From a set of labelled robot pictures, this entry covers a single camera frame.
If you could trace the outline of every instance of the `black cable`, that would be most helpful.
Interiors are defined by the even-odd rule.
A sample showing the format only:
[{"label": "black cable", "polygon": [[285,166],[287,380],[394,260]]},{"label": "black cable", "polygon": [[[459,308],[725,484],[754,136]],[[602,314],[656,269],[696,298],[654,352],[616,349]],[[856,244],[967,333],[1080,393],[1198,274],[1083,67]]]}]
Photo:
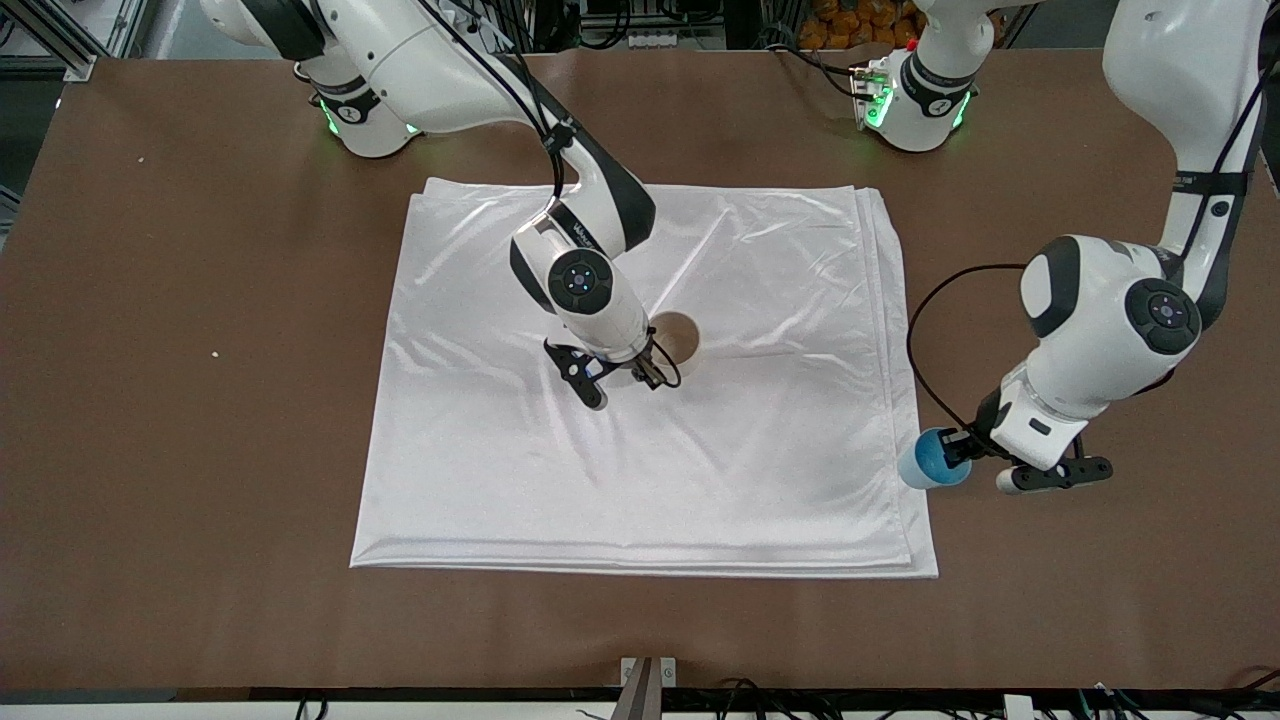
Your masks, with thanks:
[{"label": "black cable", "polygon": [[[796,58],[800,58],[801,60],[804,60],[809,65],[813,65],[814,68],[818,68],[819,70],[822,70],[822,77],[827,78],[827,82],[831,83],[831,86],[836,88],[836,92],[840,92],[841,95],[845,95],[847,97],[852,97],[854,100],[872,100],[872,99],[876,97],[874,95],[872,95],[869,92],[854,92],[854,91],[846,88],[845,86],[840,85],[838,82],[836,82],[836,78],[831,77],[831,76],[850,77],[850,76],[854,74],[854,70],[851,68],[837,68],[835,65],[828,65],[827,63],[823,63],[822,60],[818,60],[817,58],[809,58],[804,53],[800,53],[799,50],[796,50],[794,47],[788,47],[788,46],[781,45],[781,44],[768,45],[764,49],[765,50],[771,50],[771,51],[772,50],[786,50],[787,53],[791,53]],[[818,51],[814,50],[813,54],[817,55]]]},{"label": "black cable", "polygon": [[822,703],[822,715],[815,712],[814,716],[819,717],[819,720],[844,720],[845,715],[831,702],[831,698],[819,694],[817,700]]},{"label": "black cable", "polygon": [[658,348],[658,352],[662,352],[662,356],[667,359],[667,364],[671,365],[671,369],[676,372],[676,383],[672,384],[671,380],[664,380],[667,383],[667,387],[672,389],[680,387],[680,383],[685,382],[684,377],[680,374],[680,365],[676,365],[675,360],[671,359],[671,355],[667,354],[667,348],[658,345],[658,341],[653,341],[653,346]]},{"label": "black cable", "polygon": [[[467,32],[475,33],[475,35],[480,36],[480,42],[484,45],[484,51],[492,54],[493,50],[490,50],[489,49],[489,44],[485,42],[484,35],[480,33],[480,28],[484,27],[481,24],[481,20],[489,20],[492,23],[493,18],[489,17],[489,5],[485,4],[485,3],[483,3],[483,1],[480,4],[484,5],[484,8],[485,8],[485,14],[484,15],[481,15],[480,13],[476,12],[475,8],[472,8],[472,6],[470,6],[470,5],[465,4],[465,3],[460,3],[457,5],[457,8],[461,9],[463,13],[466,13],[467,15],[471,15],[471,22],[467,23]],[[494,44],[500,46],[502,41],[500,40],[495,40]]]},{"label": "black cable", "polygon": [[[534,45],[534,35],[532,35],[532,32],[529,31],[529,26],[525,24],[524,19],[520,18],[518,14],[515,18],[512,18],[511,15],[508,15],[507,10],[503,9],[502,0],[480,0],[480,4],[483,4],[485,8],[493,10],[494,14],[498,15],[498,24],[499,26],[502,26],[502,24],[511,26],[508,28],[504,28],[503,32],[507,32],[507,29],[515,29],[515,32],[517,35],[524,36],[525,38],[529,38],[530,47]],[[511,40],[511,42],[513,45],[516,45],[517,38],[509,37],[508,40]],[[520,51],[518,45],[516,47],[513,47],[512,51],[513,53],[518,53]]]},{"label": "black cable", "polygon": [[1032,5],[1027,10],[1027,17],[1023,19],[1023,23],[1020,26],[1018,26],[1018,31],[1014,32],[1012,37],[1005,40],[1005,45],[1004,45],[1005,49],[1011,50],[1014,47],[1014,42],[1018,40],[1018,36],[1020,36],[1023,33],[1023,31],[1027,29],[1027,23],[1032,22],[1032,17],[1036,14],[1036,10],[1039,10],[1039,5]]},{"label": "black cable", "polygon": [[[509,28],[504,29],[502,27],[503,26],[502,15],[499,15],[498,12],[494,10],[493,6],[489,5],[488,3],[480,3],[480,5],[484,8],[484,19],[489,20],[490,23],[493,23],[493,27],[498,28],[499,33],[507,35],[507,31]],[[511,51],[512,53],[516,53],[516,51],[520,50],[520,47],[516,45],[515,40],[512,40],[512,38],[508,37],[507,41],[511,42]],[[489,50],[489,44],[488,42],[485,44],[485,50]],[[500,53],[502,50],[503,50],[503,47],[502,47],[502,38],[500,37],[494,38],[494,49],[489,50],[489,53],[490,54],[492,53]]]},{"label": "black cable", "polygon": [[1272,670],[1272,671],[1267,673],[1266,675],[1262,675],[1257,680],[1253,680],[1248,685],[1244,685],[1240,689],[1242,691],[1256,691],[1256,689],[1261,688],[1262,685],[1270,683],[1271,680],[1275,680],[1276,678],[1280,678],[1280,670]]},{"label": "black cable", "polygon": [[[471,47],[471,45],[466,41],[466,38],[462,37],[462,35],[458,33],[458,31],[454,29],[454,27],[452,24],[449,24],[440,15],[440,13],[438,13],[435,10],[435,8],[431,6],[431,4],[430,4],[429,0],[417,0],[417,4],[422,8],[422,10],[426,12],[426,14],[431,15],[431,19],[434,19],[438,24],[440,24],[453,37],[453,41],[456,44],[458,44],[460,46],[462,46],[462,49],[468,55],[471,55],[471,59],[475,60],[476,64],[479,64],[481,68],[485,69],[486,73],[489,73],[489,77],[492,77],[494,79],[494,82],[497,82],[503,90],[507,91],[507,95],[511,96],[512,101],[515,101],[516,105],[520,108],[520,110],[525,114],[525,117],[529,118],[529,123],[534,127],[534,129],[538,132],[540,140],[545,143],[550,138],[550,126],[547,123],[545,115],[543,115],[541,100],[539,99],[539,91],[538,91],[538,87],[535,86],[535,83],[532,82],[532,76],[529,72],[529,64],[525,61],[524,55],[521,55],[520,51],[516,51],[516,50],[513,50],[513,53],[512,53],[512,56],[516,58],[516,61],[521,67],[521,70],[522,70],[522,73],[525,76],[524,77],[525,85],[529,87],[529,94],[530,94],[530,96],[532,96],[534,105],[538,106],[538,114],[534,114],[534,111],[529,109],[529,105],[526,105],[525,101],[520,97],[520,95],[515,91],[515,88],[511,87],[511,83],[508,83],[502,77],[502,74],[498,73],[498,70],[495,70],[493,67],[490,67],[489,63],[486,63],[484,60],[484,58],[481,58],[480,54],[476,53],[475,47]],[[554,182],[556,182],[554,190],[553,190],[553,195],[556,197],[559,197],[561,196],[561,191],[564,187],[564,164],[563,164],[563,159],[559,156],[559,152],[550,151],[550,150],[547,151],[547,155],[550,159],[552,174],[553,174]]]},{"label": "black cable", "polygon": [[1004,450],[1000,450],[1000,448],[995,447],[992,443],[989,443],[984,438],[982,438],[973,429],[973,425],[970,425],[969,423],[961,420],[960,415],[957,415],[955,413],[955,410],[951,409],[950,405],[947,405],[946,402],[943,402],[942,398],[938,397],[938,393],[934,392],[932,387],[929,387],[929,383],[924,379],[924,374],[920,373],[919,364],[916,364],[916,361],[915,361],[915,348],[914,348],[914,345],[911,343],[911,340],[915,337],[915,323],[916,323],[916,320],[920,319],[920,314],[924,313],[924,309],[929,306],[929,302],[934,297],[937,297],[937,295],[940,292],[942,292],[943,290],[946,290],[946,287],[950,286],[951,283],[956,282],[957,279],[960,279],[960,278],[963,278],[965,275],[969,275],[969,274],[973,274],[973,273],[980,273],[980,272],[986,272],[986,270],[1025,270],[1025,269],[1027,269],[1027,264],[1024,264],[1024,263],[995,263],[995,264],[989,264],[989,265],[973,265],[973,266],[965,268],[965,269],[963,269],[963,270],[960,270],[957,273],[952,273],[951,277],[948,277],[947,279],[945,279],[941,283],[938,283],[937,287],[934,287],[933,290],[931,290],[929,293],[924,296],[924,300],[920,302],[919,307],[916,307],[915,313],[911,314],[911,320],[906,324],[906,361],[910,363],[910,365],[911,365],[911,373],[915,375],[915,382],[920,383],[920,387],[924,388],[925,395],[928,395],[929,398],[932,398],[933,402],[936,402],[938,405],[938,407],[941,407],[943,410],[943,413],[946,413],[947,415],[950,415],[951,419],[956,423],[956,425],[959,425],[961,429],[964,429],[965,432],[968,432],[973,437],[973,439],[977,441],[978,445],[982,446],[983,450],[986,450],[987,452],[995,455],[996,457],[1002,457],[1005,460],[1014,461],[1014,462],[1016,462],[1018,459],[1015,459],[1012,455],[1009,455]]},{"label": "black cable", "polygon": [[808,14],[809,3],[804,3],[803,0],[796,0],[791,5],[791,8],[792,8],[791,22],[787,23],[786,27],[791,29],[791,37],[795,37],[797,32],[796,28],[801,27],[801,20],[804,19],[805,14]]},{"label": "black cable", "polygon": [[805,63],[808,63],[808,64],[810,64],[810,65],[813,65],[813,67],[815,67],[815,68],[818,68],[818,69],[820,69],[820,70],[823,70],[826,73],[832,73],[832,74],[845,76],[845,77],[852,77],[852,74],[856,72],[856,70],[854,70],[854,68],[841,68],[838,65],[828,65],[827,63],[823,63],[822,60],[817,59],[817,54],[818,54],[817,50],[814,50],[814,56],[810,58],[809,55],[805,55],[800,50],[796,50],[795,47],[791,47],[790,45],[785,45],[782,42],[773,42],[773,44],[765,45],[764,49],[769,50],[769,51],[786,50],[787,53],[791,53],[796,58],[800,58]]},{"label": "black cable", "polygon": [[[1271,79],[1271,72],[1276,68],[1276,61],[1280,60],[1280,45],[1271,51],[1271,58],[1267,60],[1262,76],[1258,78],[1258,83],[1253,87],[1253,92],[1249,94],[1249,100],[1244,104],[1244,111],[1240,117],[1235,119],[1235,126],[1231,128],[1231,135],[1226,137],[1226,142],[1222,145],[1222,151],[1217,154],[1217,161],[1213,163],[1213,174],[1222,172],[1222,165],[1226,164],[1226,156],[1231,154],[1231,149],[1235,147],[1235,141],[1240,136],[1240,131],[1244,129],[1244,123],[1249,119],[1249,114],[1253,113],[1253,105],[1257,104],[1258,97],[1262,96],[1262,91],[1266,90],[1267,81]],[[1196,210],[1196,219],[1192,222],[1192,231],[1187,233],[1187,243],[1183,246],[1183,251],[1178,254],[1179,264],[1185,263],[1187,258],[1190,256],[1192,246],[1196,243],[1196,233],[1199,232],[1201,223],[1204,220],[1204,210],[1208,209],[1208,195],[1201,196],[1199,209]]]},{"label": "black cable", "polygon": [[[1093,717],[1093,708],[1089,707],[1089,701],[1084,700],[1084,691],[1076,689],[1075,694],[1076,694],[1076,697],[1080,698],[1080,715],[1079,715],[1079,717],[1083,717],[1084,720],[1091,720],[1091,717]],[[1074,708],[1071,710],[1071,715],[1075,715],[1075,710]]]},{"label": "black cable", "polygon": [[15,27],[18,27],[17,20],[10,18],[9,15],[5,15],[4,13],[0,13],[0,29],[4,29],[4,40],[0,40],[0,47],[4,47],[5,44],[9,42],[9,40],[13,37],[13,28]]},{"label": "black cable", "polygon": [[613,18],[613,29],[609,31],[609,36],[604,38],[604,42],[586,42],[579,40],[579,45],[588,47],[590,50],[608,50],[627,36],[631,29],[631,0],[617,0],[618,12]]},{"label": "black cable", "polygon": [[719,17],[719,10],[710,10],[707,13],[677,13],[667,8],[667,0],[658,0],[658,12],[667,17],[667,19],[676,20],[677,23],[705,23],[714,20]]},{"label": "black cable", "polygon": [[751,691],[751,694],[755,697],[755,714],[758,717],[762,716],[767,717],[769,707],[772,707],[774,711],[781,712],[783,716],[786,716],[787,720],[800,720],[800,717],[797,717],[794,712],[783,707],[782,703],[778,702],[776,697],[760,689],[760,687],[756,685],[754,680],[750,680],[748,678],[739,678],[737,682],[735,683],[735,687],[745,687]]},{"label": "black cable", "polygon": [[[737,700],[739,692],[744,688],[744,680],[737,680],[733,683],[733,689],[728,693],[728,701],[724,702],[724,710],[718,714],[717,720],[727,720],[730,711],[733,708],[733,701]],[[756,717],[763,719],[764,714],[759,707],[755,710]]]},{"label": "black cable", "polygon": [[[307,710],[310,697],[310,692],[302,693],[302,701],[298,702],[298,711],[293,714],[293,720],[302,720],[302,714]],[[329,698],[324,693],[320,693],[320,714],[310,720],[324,720],[325,715],[329,715]]]},{"label": "black cable", "polygon": [[1178,372],[1178,368],[1170,368],[1169,372],[1165,373],[1165,375],[1162,378],[1160,378],[1158,380],[1151,383],[1149,386],[1139,389],[1138,392],[1130,395],[1129,397],[1138,397],[1139,395],[1143,395],[1143,393],[1151,392],[1151,391],[1153,391],[1156,388],[1164,387],[1165,383],[1167,383],[1169,380],[1174,379],[1174,373],[1175,372]]},{"label": "black cable", "polygon": [[[1129,696],[1120,694],[1120,700],[1125,701],[1129,705],[1129,711],[1133,712],[1138,717],[1138,720],[1151,720],[1151,717],[1147,717],[1142,712],[1142,710],[1138,708],[1138,703],[1137,702],[1129,700]],[[1116,707],[1117,708],[1120,707],[1119,702],[1116,703]]]}]

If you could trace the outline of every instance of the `brown table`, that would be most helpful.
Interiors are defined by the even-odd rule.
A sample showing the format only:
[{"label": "brown table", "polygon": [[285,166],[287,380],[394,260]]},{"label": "brown table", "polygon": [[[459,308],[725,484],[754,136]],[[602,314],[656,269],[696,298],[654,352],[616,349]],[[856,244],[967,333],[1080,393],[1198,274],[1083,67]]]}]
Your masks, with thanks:
[{"label": "brown table", "polygon": [[[791,58],[534,67],[648,182],[881,188],[913,306],[1064,232],[1156,241],[1174,170],[1092,51],[995,54],[923,156],[859,135]],[[1265,186],[1222,322],[1092,425],[1117,477],[1009,498],[979,465],[931,495],[940,580],[348,570],[408,195],[548,169],[515,126],[358,160],[307,94],[256,61],[104,61],[68,87],[0,258],[5,688],[600,685],[644,653],[703,685],[1208,688],[1280,660]],[[922,322],[966,413],[1032,347],[1015,287],[966,279]]]}]

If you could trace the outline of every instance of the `white cloth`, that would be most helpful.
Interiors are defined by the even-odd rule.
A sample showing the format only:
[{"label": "white cloth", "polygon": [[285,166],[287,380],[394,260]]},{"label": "white cloth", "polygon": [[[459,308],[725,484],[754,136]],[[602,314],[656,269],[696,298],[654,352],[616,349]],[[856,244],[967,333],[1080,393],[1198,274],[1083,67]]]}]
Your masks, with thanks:
[{"label": "white cloth", "polygon": [[896,471],[919,428],[879,193],[649,191],[657,225],[618,272],[699,323],[701,364],[678,389],[616,373],[602,411],[508,269],[548,188],[412,199],[352,566],[937,577],[924,492]]}]

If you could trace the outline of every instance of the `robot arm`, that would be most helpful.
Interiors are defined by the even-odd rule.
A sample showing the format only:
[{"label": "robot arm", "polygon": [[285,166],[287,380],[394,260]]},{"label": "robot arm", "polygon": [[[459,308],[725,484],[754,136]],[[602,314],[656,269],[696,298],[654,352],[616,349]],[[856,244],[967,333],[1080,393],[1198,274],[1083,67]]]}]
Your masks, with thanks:
[{"label": "robot arm", "polygon": [[[1111,402],[1166,377],[1222,310],[1261,127],[1266,10],[1266,0],[1120,1],[1103,68],[1178,156],[1164,236],[1156,246],[1066,236],[1032,259],[1020,292],[1039,345],[968,428],[922,437],[914,457],[945,460],[934,478],[987,455],[1015,461],[998,478],[1010,493],[1110,477],[1106,460],[1064,459],[1066,450]],[[928,482],[916,470],[931,475],[900,468],[909,484]]]},{"label": "robot arm", "polygon": [[[1043,0],[1023,3],[1030,5]],[[899,49],[854,76],[859,128],[909,152],[942,145],[964,120],[973,79],[991,53],[996,32],[987,13],[1006,0],[916,0],[927,14],[919,44]]]},{"label": "robot arm", "polygon": [[[410,137],[406,123],[431,133],[504,120],[536,129],[553,163],[563,158],[580,181],[563,193],[557,187],[511,242],[525,291],[584,345],[547,345],[548,354],[595,409],[604,404],[595,382],[617,368],[650,388],[672,384],[652,363],[648,314],[612,263],[649,237],[653,200],[516,58],[477,50],[477,38],[456,29],[439,0],[202,3],[228,35],[298,60],[348,147],[358,137],[362,147],[394,151]],[[308,24],[319,36],[303,42]],[[320,72],[334,79],[319,82]],[[370,127],[379,113],[393,118],[390,132]]]}]

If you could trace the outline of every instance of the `folded cloth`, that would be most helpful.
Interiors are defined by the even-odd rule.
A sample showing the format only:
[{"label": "folded cloth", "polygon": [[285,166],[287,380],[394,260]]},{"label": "folded cloth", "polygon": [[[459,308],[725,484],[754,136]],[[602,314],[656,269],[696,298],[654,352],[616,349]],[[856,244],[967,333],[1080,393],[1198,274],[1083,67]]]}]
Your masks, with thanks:
[{"label": "folded cloth", "polygon": [[696,373],[605,378],[508,268],[548,188],[431,179],[410,205],[352,566],[932,578],[902,258],[874,190],[650,186],[616,260],[650,314],[701,328]]}]

